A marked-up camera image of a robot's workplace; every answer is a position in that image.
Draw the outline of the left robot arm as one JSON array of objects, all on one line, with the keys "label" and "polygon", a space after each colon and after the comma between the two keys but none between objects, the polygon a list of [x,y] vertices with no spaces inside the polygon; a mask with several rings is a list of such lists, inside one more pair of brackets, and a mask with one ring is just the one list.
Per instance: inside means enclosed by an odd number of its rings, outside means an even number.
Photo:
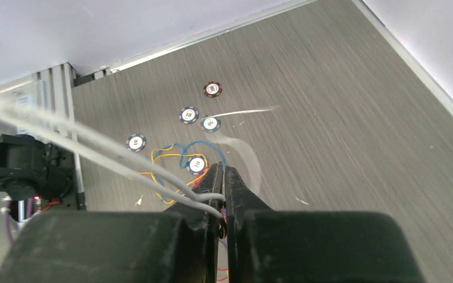
[{"label": "left robot arm", "polygon": [[0,192],[12,200],[61,199],[76,190],[73,154],[0,123]]}]

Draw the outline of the poker chip middle left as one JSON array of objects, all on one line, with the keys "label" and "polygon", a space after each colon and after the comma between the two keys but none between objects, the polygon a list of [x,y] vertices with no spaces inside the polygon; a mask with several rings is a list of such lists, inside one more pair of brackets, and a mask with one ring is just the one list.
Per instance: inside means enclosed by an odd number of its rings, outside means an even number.
[{"label": "poker chip middle left", "polygon": [[192,175],[200,175],[202,174],[206,168],[208,167],[207,160],[202,155],[194,155],[191,156],[186,164],[186,169]]}]

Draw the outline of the poker chip lower left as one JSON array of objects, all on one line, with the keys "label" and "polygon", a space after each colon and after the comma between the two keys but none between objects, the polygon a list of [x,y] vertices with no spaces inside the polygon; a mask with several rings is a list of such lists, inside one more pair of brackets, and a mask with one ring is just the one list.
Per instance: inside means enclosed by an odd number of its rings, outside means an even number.
[{"label": "poker chip lower left", "polygon": [[141,133],[135,133],[126,140],[126,147],[131,152],[140,152],[146,147],[147,138]]}]

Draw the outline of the poker chip near red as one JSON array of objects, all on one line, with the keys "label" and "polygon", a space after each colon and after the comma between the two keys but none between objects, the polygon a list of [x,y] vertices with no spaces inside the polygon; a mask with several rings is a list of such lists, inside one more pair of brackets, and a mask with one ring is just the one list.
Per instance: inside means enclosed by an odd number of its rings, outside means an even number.
[{"label": "poker chip near red", "polygon": [[206,133],[214,133],[219,130],[221,126],[221,121],[218,120],[216,117],[206,116],[201,121],[201,127],[204,132]]}]

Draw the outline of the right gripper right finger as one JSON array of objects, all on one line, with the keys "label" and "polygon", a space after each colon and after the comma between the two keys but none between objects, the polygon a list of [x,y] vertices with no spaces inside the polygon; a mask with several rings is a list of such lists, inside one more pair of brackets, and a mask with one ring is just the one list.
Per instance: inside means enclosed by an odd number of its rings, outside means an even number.
[{"label": "right gripper right finger", "polygon": [[424,282],[390,216],[277,211],[225,169],[231,282]]}]

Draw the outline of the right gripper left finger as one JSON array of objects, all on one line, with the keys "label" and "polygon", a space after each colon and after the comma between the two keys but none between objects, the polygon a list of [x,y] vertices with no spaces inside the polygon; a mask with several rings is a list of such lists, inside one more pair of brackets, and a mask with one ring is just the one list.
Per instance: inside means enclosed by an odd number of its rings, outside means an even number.
[{"label": "right gripper left finger", "polygon": [[0,267],[0,282],[215,282],[215,215],[175,203],[163,212],[51,211],[34,217]]}]

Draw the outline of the poker chip by gripper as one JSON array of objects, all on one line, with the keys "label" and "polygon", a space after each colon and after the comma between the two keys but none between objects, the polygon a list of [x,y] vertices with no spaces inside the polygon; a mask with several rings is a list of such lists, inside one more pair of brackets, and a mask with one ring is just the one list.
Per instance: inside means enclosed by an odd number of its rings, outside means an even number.
[{"label": "poker chip by gripper", "polygon": [[196,107],[186,106],[181,109],[178,117],[183,124],[193,124],[199,118],[199,111]]}]

